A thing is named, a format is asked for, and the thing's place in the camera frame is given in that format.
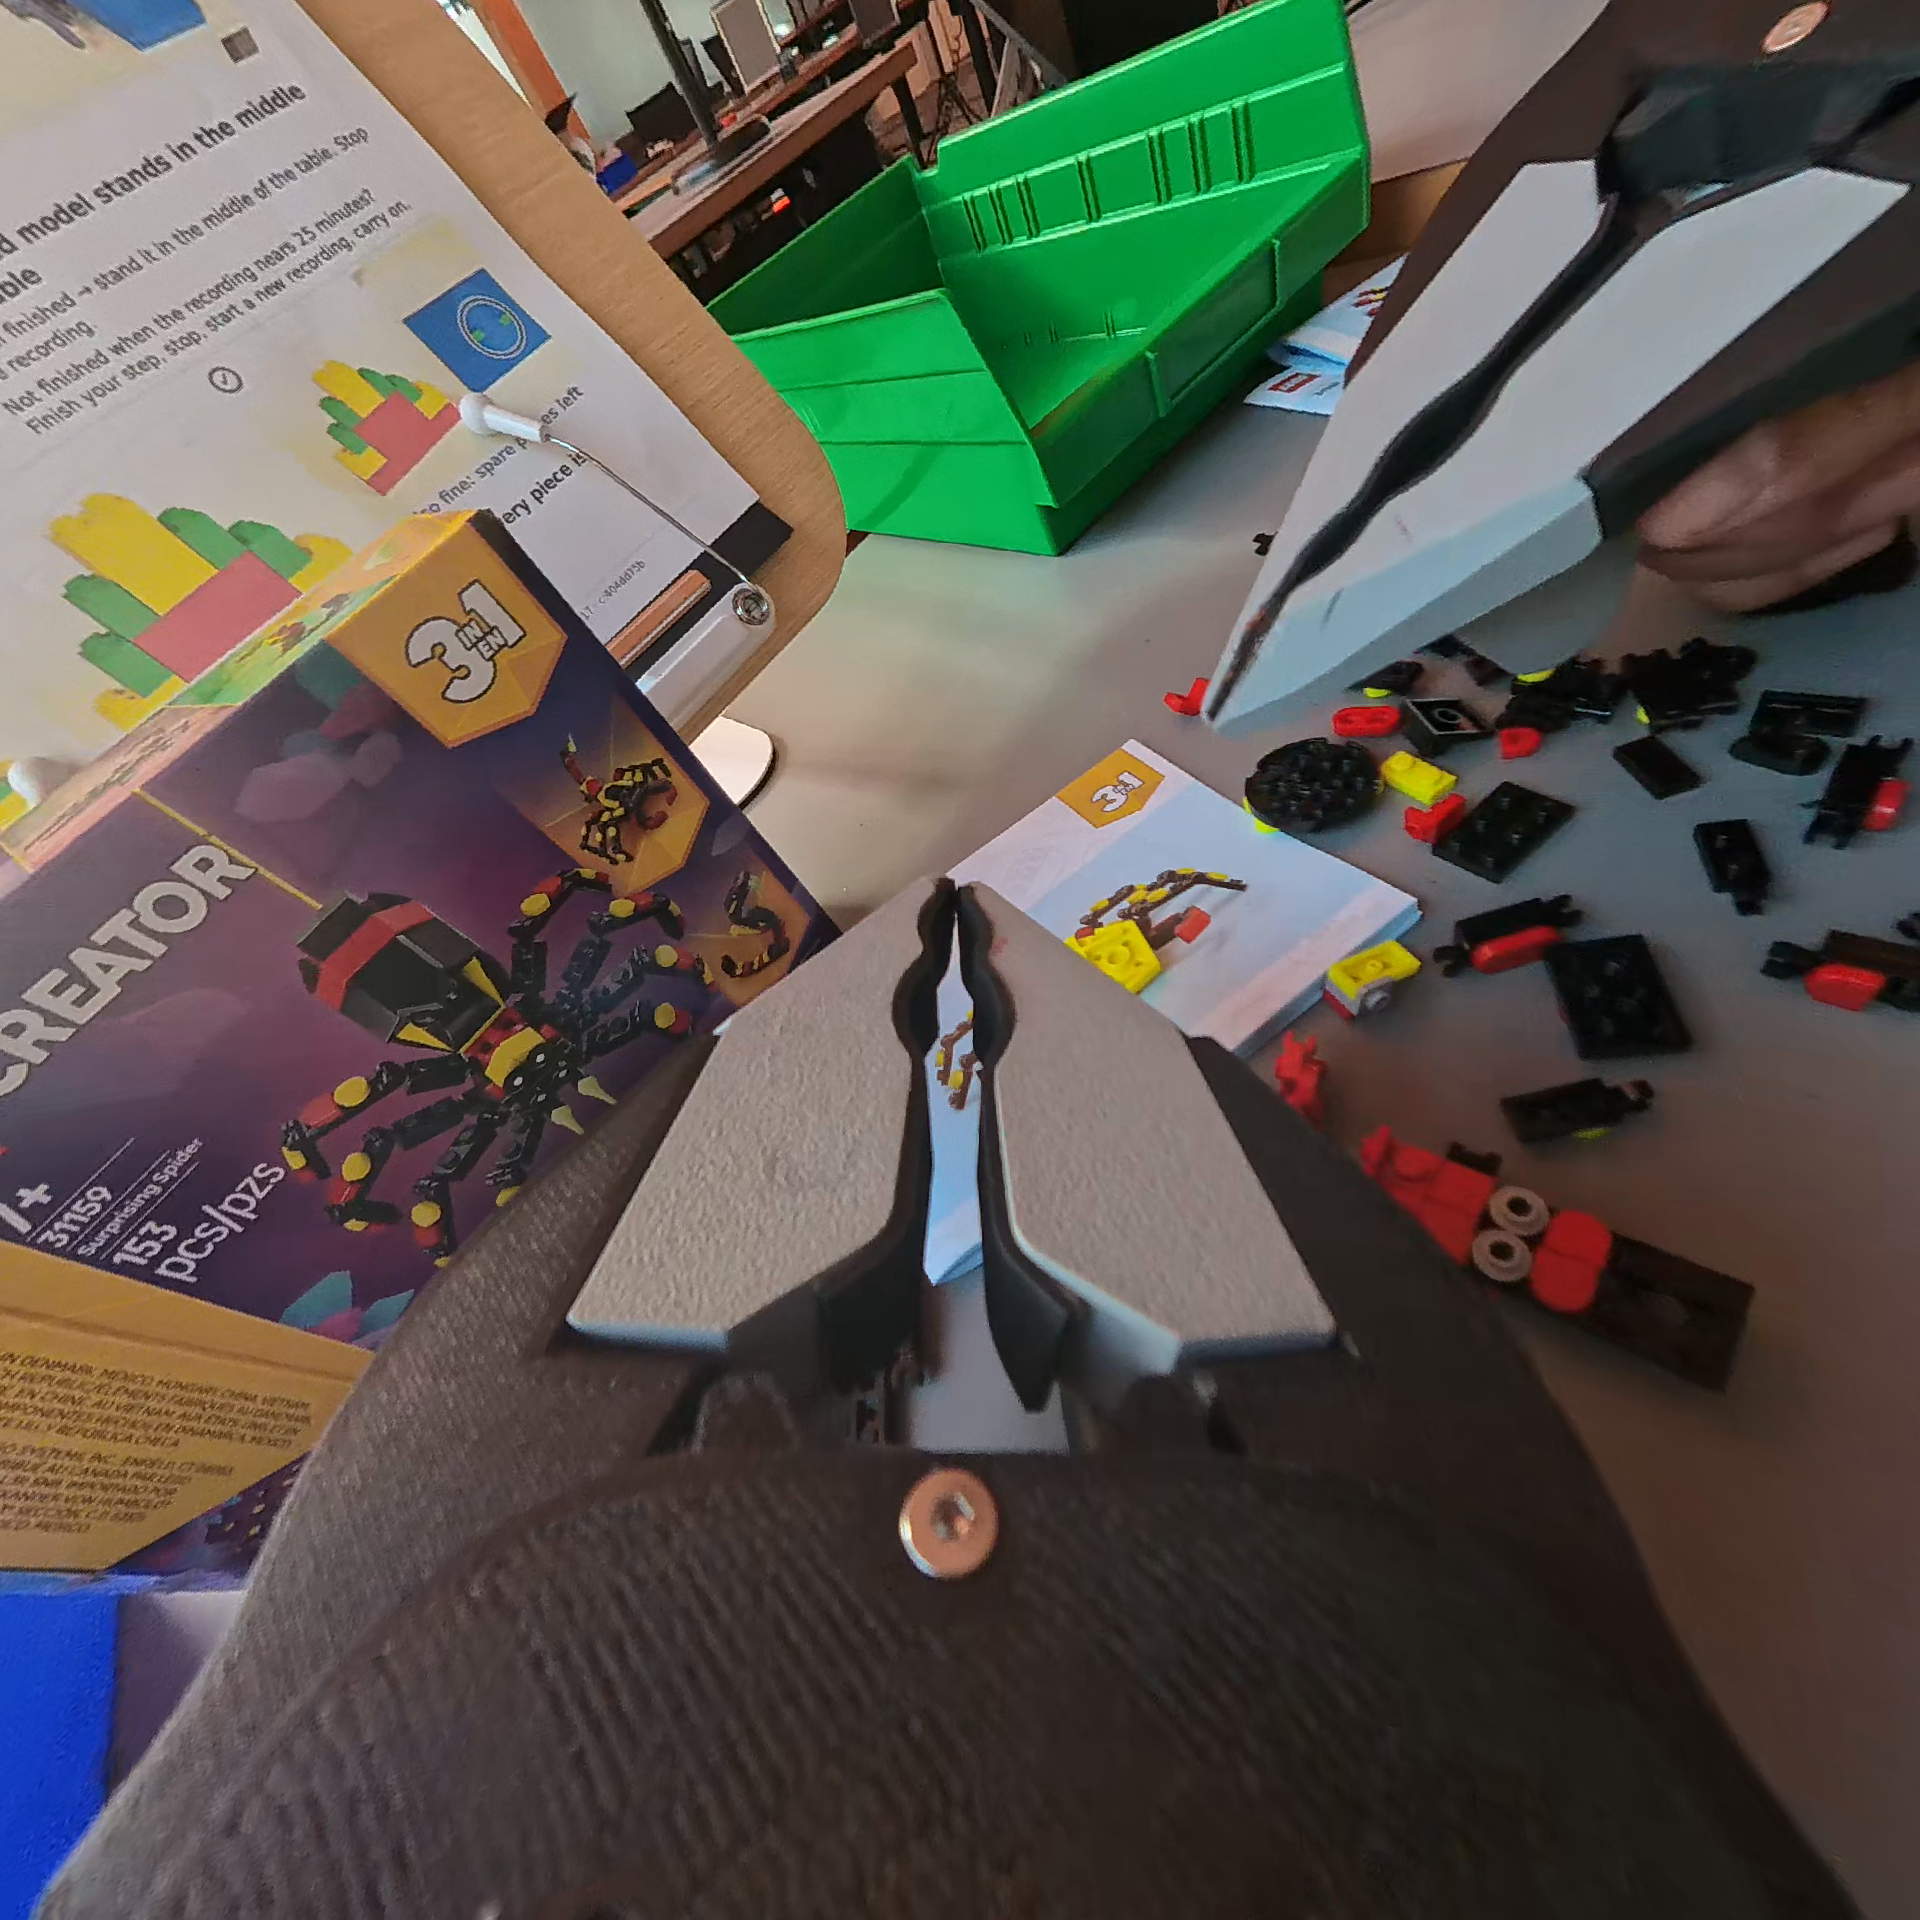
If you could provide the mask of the purple lego set box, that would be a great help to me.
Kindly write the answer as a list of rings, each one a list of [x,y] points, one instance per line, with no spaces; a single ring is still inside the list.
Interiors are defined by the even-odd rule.
[[[491,512],[4,831],[8,1572],[240,1569],[449,1259],[837,931]]]

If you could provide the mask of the pile of lego pieces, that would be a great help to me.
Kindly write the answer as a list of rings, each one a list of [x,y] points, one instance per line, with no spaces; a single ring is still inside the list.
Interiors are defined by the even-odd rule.
[[[1552,667],[1507,674],[1459,636],[1392,662],[1354,690],[1321,736],[1265,752],[1242,786],[1242,807],[1271,832],[1323,832],[1402,799],[1403,832],[1437,859],[1487,882],[1504,882],[1576,818],[1545,791],[1501,779],[1473,800],[1443,756],[1496,744],[1504,762],[1536,754],[1576,724],[1602,724],[1631,708],[1639,732],[1613,745],[1613,766],[1651,800],[1701,790],[1698,769],[1673,736],[1739,718],[1757,654],[1695,636],[1612,663],[1579,654]],[[1805,846],[1849,849],[1890,832],[1908,810],[1912,736],[1865,736],[1868,703],[1800,689],[1764,689],[1730,756],[1773,778],[1826,782],[1805,802]],[[1569,897],[1527,898],[1459,919],[1436,947],[1443,977],[1496,977],[1543,967],[1556,1014],[1592,1066],[1668,1059],[1692,1049],[1692,1031],[1649,937],[1577,939],[1581,910]]]

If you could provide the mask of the printed instruction sheet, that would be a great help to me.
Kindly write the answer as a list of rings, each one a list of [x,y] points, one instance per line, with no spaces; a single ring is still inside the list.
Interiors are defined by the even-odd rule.
[[[53,784],[417,514],[679,729],[787,522],[300,6],[4,6],[2,745]]]

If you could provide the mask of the green plastic bin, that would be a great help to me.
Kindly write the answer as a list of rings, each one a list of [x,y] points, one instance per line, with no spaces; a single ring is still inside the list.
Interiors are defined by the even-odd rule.
[[[1344,8],[1267,2],[900,160],[709,302],[848,526],[1060,555],[1370,220]]]

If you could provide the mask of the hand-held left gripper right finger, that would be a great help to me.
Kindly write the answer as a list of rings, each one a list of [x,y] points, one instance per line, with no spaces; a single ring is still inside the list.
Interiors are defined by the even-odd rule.
[[[977,1204],[1020,1401],[1317,1353],[1337,1321],[1187,1033],[995,889],[962,889]]]

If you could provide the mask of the red brown lego body assembly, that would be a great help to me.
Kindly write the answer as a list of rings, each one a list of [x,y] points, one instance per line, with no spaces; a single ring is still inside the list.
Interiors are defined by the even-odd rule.
[[[1679,1382],[1728,1387],[1755,1299],[1747,1283],[1555,1208],[1508,1183],[1498,1155],[1437,1155],[1378,1128],[1359,1162],[1482,1286]]]

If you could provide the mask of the person's right hand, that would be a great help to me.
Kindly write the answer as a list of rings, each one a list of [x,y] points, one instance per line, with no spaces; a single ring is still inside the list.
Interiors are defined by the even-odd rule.
[[[1639,519],[1639,563],[1757,612],[1889,548],[1917,514],[1917,366],[1769,418]]]

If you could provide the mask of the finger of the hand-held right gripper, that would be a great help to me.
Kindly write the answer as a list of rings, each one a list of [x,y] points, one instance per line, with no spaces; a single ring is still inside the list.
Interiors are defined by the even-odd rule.
[[[1226,735],[1581,566],[1764,416],[1914,351],[1914,184],[1663,204],[1532,162],[1408,256],[1226,654]]]
[[[1612,217],[1593,158],[1521,168],[1364,339],[1220,658],[1216,699],[1284,699],[1427,642],[1602,543],[1545,398],[1541,314]]]

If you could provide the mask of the blue plastic bin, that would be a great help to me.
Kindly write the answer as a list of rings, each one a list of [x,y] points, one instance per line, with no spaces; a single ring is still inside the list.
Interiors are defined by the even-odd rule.
[[[120,1576],[4,1576],[2,1915],[32,1915],[108,1796]]]

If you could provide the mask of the open spider instruction booklet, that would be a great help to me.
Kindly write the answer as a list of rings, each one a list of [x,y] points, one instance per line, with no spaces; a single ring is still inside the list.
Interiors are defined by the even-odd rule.
[[[1307,1014],[1351,953],[1408,936],[1415,897],[1305,839],[1260,825],[1141,740],[1124,740],[1053,799],[952,870],[1026,912],[1056,942],[1108,942],[1138,926],[1108,971],[1189,1038],[1245,1056]],[[959,955],[940,988],[928,1056],[932,1180],[925,1272],[941,1286],[979,1264],[972,996]],[[1073,1145],[1146,1148],[1168,1132],[1170,1096],[1123,1066],[1112,1091],[1075,1096]]]

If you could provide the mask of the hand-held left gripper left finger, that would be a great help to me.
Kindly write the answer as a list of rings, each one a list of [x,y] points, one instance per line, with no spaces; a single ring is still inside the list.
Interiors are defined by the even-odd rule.
[[[860,1391],[919,1339],[954,897],[917,880],[727,1023],[587,1268],[576,1336],[797,1394]]]

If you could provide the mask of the closed instruction booklet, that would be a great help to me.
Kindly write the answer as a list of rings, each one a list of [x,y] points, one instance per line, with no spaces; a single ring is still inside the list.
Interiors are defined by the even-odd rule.
[[[1346,391],[1359,347],[1392,291],[1402,263],[1403,256],[1386,260],[1378,273],[1271,343],[1267,347],[1271,371],[1249,391],[1245,403],[1267,412],[1331,416]]]

